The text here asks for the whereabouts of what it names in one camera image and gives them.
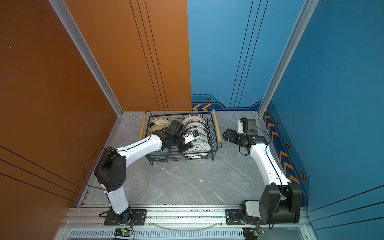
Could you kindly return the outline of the black wire dish rack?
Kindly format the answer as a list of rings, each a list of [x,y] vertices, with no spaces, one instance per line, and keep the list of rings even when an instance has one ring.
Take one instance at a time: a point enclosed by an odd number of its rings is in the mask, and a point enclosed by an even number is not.
[[[189,160],[213,161],[222,139],[215,112],[150,114],[141,134],[171,135],[160,150],[146,155],[151,165],[157,162]]]

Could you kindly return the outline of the white plate flower outline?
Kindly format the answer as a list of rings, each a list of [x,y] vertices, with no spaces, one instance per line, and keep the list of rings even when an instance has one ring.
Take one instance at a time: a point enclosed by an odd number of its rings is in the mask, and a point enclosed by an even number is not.
[[[208,155],[212,147],[205,141],[192,141],[191,147],[188,148],[183,154],[189,159],[200,159]]]

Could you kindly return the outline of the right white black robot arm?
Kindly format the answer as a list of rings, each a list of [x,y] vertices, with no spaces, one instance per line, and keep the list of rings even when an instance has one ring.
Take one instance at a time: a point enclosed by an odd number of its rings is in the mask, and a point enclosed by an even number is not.
[[[270,143],[259,135],[256,120],[241,118],[238,129],[227,129],[223,139],[247,150],[262,175],[265,189],[260,200],[240,204],[240,220],[245,225],[297,224],[302,207],[302,190],[285,176],[273,158]]]

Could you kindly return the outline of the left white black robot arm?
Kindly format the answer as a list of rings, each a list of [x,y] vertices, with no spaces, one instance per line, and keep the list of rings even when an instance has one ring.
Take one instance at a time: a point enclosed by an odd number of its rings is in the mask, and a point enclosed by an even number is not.
[[[114,149],[104,148],[94,170],[110,203],[108,213],[119,225],[131,224],[133,214],[124,192],[126,168],[136,160],[158,150],[177,147],[180,153],[190,149],[192,141],[200,134],[193,130],[184,133],[185,126],[179,121],[172,121],[169,127],[152,132],[148,137],[134,144]]]

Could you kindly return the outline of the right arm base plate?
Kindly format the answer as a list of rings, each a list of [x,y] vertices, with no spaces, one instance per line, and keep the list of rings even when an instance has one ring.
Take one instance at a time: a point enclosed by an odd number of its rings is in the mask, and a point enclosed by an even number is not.
[[[248,215],[243,215],[239,209],[226,209],[226,224],[228,226],[235,225],[251,225],[256,226],[263,224],[263,221],[259,217],[249,217]]]

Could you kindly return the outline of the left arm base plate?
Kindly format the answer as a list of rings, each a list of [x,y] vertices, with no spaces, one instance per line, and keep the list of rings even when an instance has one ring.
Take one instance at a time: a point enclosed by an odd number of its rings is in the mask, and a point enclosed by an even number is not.
[[[107,211],[105,217],[105,226],[143,226],[147,217],[145,209],[127,209],[120,215],[116,214],[112,209]]]

